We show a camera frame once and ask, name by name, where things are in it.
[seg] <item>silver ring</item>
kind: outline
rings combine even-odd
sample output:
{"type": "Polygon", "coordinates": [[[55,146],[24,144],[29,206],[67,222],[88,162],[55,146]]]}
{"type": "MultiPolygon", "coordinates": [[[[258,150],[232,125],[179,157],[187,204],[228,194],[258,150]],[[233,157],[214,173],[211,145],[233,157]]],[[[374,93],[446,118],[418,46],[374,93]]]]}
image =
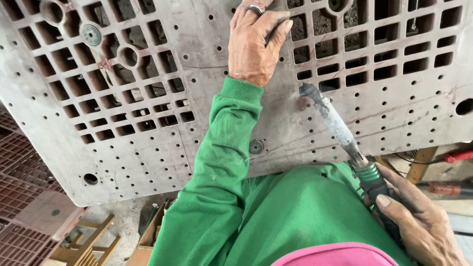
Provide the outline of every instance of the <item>silver ring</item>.
{"type": "Polygon", "coordinates": [[[249,9],[252,9],[252,10],[256,11],[260,16],[263,14],[263,11],[262,11],[261,8],[259,8],[258,6],[249,5],[249,6],[246,8],[246,11],[248,11],[249,9]]]}

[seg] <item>hand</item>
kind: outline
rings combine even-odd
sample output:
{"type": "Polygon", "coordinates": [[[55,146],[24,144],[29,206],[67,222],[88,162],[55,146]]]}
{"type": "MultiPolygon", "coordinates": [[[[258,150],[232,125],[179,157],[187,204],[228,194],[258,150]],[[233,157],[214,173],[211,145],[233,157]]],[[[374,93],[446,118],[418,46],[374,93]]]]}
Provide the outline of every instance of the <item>hand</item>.
{"type": "Polygon", "coordinates": [[[228,70],[230,77],[264,87],[272,77],[281,46],[291,30],[290,13],[266,11],[274,0],[243,0],[230,21],[228,70]],[[264,12],[254,10],[256,5],[264,12]],[[264,39],[270,32],[268,44],[264,39]]]}
{"type": "MultiPolygon", "coordinates": [[[[403,204],[378,195],[379,210],[399,225],[407,251],[425,266],[469,265],[459,248],[445,210],[436,206],[414,184],[376,163],[381,175],[394,187],[403,204]]],[[[364,203],[371,200],[365,196],[364,203]]]]}

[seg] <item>cable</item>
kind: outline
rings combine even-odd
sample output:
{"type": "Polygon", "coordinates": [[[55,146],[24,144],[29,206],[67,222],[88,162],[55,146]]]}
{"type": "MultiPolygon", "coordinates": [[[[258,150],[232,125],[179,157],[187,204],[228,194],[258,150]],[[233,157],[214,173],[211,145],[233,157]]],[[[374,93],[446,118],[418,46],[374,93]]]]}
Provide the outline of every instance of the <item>cable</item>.
{"type": "Polygon", "coordinates": [[[402,157],[401,155],[399,155],[399,154],[397,154],[397,153],[395,153],[394,155],[396,155],[397,157],[403,159],[404,161],[408,161],[408,162],[414,163],[414,164],[428,165],[428,164],[434,164],[434,163],[438,163],[438,162],[443,162],[443,161],[445,161],[445,160],[437,160],[437,161],[432,161],[432,162],[428,162],[428,163],[423,163],[423,162],[415,162],[415,161],[408,160],[408,159],[402,157]]]}

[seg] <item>round hole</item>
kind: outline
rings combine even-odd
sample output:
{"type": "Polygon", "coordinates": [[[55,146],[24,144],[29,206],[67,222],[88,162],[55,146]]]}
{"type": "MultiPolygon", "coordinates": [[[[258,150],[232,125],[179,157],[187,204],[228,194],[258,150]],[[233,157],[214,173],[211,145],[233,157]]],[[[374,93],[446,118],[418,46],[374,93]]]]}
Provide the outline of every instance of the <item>round hole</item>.
{"type": "Polygon", "coordinates": [[[59,23],[62,20],[62,10],[60,6],[54,2],[47,2],[44,5],[43,13],[46,18],[53,23],[59,23]]]}
{"type": "Polygon", "coordinates": [[[85,174],[84,181],[89,185],[95,185],[98,183],[97,177],[92,174],[85,174]]]}
{"type": "Polygon", "coordinates": [[[135,66],[138,62],[138,56],[136,55],[135,51],[129,47],[122,49],[121,57],[124,63],[131,67],[135,66]]]}
{"type": "Polygon", "coordinates": [[[467,115],[473,111],[473,98],[461,101],[455,108],[457,115],[467,115]]]}

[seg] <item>fingernail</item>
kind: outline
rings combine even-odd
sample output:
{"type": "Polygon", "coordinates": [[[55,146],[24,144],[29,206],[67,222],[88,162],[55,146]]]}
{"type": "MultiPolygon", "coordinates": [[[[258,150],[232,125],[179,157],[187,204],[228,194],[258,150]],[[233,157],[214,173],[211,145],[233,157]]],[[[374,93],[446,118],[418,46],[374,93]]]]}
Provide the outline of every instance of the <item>fingernail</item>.
{"type": "Polygon", "coordinates": [[[376,197],[376,204],[381,208],[385,208],[390,203],[391,203],[391,201],[385,195],[379,194],[376,197]]]}

